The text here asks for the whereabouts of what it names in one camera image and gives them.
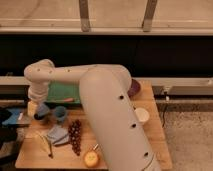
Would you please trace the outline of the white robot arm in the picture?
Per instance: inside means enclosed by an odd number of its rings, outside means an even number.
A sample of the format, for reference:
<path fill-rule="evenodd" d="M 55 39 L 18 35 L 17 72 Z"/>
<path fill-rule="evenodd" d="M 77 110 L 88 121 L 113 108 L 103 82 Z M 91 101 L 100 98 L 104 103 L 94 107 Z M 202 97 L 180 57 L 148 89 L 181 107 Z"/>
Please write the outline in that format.
<path fill-rule="evenodd" d="M 40 104 L 49 83 L 79 86 L 80 101 L 109 171 L 161 171 L 128 96 L 131 74 L 122 65 L 56 67 L 49 59 L 28 65 L 28 97 Z"/>

